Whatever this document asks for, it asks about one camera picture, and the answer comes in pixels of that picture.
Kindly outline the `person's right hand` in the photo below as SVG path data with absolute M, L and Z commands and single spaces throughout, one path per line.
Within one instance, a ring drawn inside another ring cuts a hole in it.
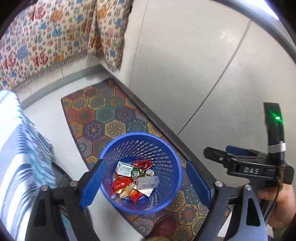
M 274 201 L 277 194 L 276 187 L 269 187 L 259 190 L 257 195 L 259 198 Z M 284 184 L 279 191 L 276 199 L 276 207 L 274 208 L 268 224 L 274 230 L 281 230 L 292 221 L 295 216 L 295 193 L 292 185 Z

